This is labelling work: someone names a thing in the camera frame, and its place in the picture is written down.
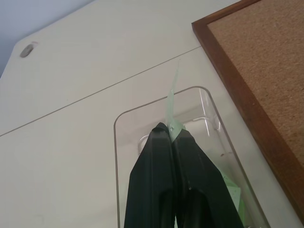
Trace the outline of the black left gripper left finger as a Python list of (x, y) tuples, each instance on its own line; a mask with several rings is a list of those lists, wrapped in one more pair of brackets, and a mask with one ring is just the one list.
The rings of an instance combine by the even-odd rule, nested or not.
[(158, 123), (130, 173), (123, 228), (174, 228), (175, 187), (168, 128)]

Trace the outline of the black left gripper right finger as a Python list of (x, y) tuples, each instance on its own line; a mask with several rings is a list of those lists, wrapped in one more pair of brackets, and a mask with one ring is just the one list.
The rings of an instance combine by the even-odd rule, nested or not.
[(244, 228), (219, 169), (182, 129), (172, 143), (178, 228)]

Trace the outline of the green paper note with holes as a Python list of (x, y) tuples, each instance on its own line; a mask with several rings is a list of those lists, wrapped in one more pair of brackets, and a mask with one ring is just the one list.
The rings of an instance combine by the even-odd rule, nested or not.
[(172, 81), (170, 91), (167, 95), (167, 108), (166, 108), (165, 120), (171, 142), (174, 142), (174, 140), (177, 138), (180, 132), (183, 129), (184, 130), (186, 129), (185, 126), (180, 121), (174, 118), (174, 93), (179, 76), (179, 65), (180, 65), (180, 61), (178, 60), (175, 76)]

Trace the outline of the wooden framed cork board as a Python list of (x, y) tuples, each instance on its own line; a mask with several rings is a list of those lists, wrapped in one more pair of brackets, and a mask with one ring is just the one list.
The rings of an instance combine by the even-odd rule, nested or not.
[(192, 29), (304, 225), (304, 0), (240, 0)]

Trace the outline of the clear acrylic tray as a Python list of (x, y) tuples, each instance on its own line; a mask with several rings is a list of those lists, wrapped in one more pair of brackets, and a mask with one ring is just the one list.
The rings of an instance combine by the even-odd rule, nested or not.
[[(118, 228), (123, 228), (129, 176), (151, 130), (165, 122), (163, 97), (120, 114), (114, 123)], [(244, 228), (270, 228), (208, 89), (193, 86), (174, 94), (174, 118), (194, 137), (215, 166), (241, 188)]]

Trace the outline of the grey oval table grommet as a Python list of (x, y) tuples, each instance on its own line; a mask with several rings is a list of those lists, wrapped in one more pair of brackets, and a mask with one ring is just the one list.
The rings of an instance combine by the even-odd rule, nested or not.
[(34, 43), (28, 44), (28, 45), (22, 50), (22, 52), (20, 53), (19, 56), (20, 56), (21, 58), (27, 57), (27, 56), (33, 51), (34, 48), (35, 48), (35, 44), (34, 44)]

